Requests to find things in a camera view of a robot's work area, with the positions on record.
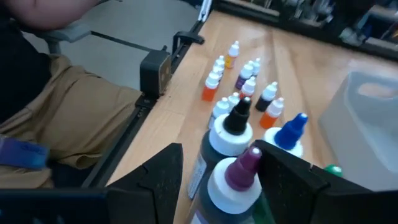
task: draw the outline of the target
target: blue object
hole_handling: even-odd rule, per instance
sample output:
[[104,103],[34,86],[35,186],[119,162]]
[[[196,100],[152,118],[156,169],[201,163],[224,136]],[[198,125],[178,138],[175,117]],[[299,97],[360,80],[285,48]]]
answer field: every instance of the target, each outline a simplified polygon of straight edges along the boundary
[[308,121],[305,113],[299,113],[293,120],[286,122],[275,134],[275,143],[285,150],[291,150],[304,133],[304,126]]
[[13,138],[0,138],[0,165],[41,170],[45,167],[49,150]]

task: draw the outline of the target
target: khaki pants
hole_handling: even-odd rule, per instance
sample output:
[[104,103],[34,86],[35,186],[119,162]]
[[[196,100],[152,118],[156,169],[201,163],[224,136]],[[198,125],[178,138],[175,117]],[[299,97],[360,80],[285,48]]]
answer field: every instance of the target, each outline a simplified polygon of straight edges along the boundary
[[[0,124],[0,133],[50,149],[49,159],[84,169],[95,164],[132,114],[140,92],[113,85],[52,56],[41,94]],[[0,188],[51,187],[51,170],[0,166]]]

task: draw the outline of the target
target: person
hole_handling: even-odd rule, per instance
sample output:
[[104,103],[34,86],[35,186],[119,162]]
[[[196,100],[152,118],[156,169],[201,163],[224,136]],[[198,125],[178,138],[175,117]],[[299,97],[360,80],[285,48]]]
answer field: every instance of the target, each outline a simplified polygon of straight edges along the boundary
[[[60,29],[98,0],[0,0],[0,134],[49,149],[49,161],[95,164],[134,110],[141,93],[113,85],[63,55],[41,54],[17,21]],[[0,164],[0,188],[53,187],[51,170]]]

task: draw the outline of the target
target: chair armrest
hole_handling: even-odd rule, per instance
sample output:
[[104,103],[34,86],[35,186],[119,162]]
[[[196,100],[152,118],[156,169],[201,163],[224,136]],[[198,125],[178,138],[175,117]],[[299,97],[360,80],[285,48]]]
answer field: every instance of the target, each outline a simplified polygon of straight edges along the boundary
[[63,29],[51,30],[47,32],[41,32],[36,30],[29,30],[35,34],[37,37],[44,39],[46,41],[60,42],[67,41],[69,43],[76,42],[91,34],[88,25],[81,23],[79,21],[73,22]]

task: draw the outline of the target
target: purple bottle cap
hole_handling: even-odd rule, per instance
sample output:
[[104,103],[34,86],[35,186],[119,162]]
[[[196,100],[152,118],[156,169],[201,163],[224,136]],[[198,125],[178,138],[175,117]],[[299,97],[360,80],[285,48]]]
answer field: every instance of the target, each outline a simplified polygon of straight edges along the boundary
[[245,191],[250,188],[254,182],[254,176],[257,174],[260,158],[261,151],[256,147],[241,154],[226,169],[227,184],[237,191]]

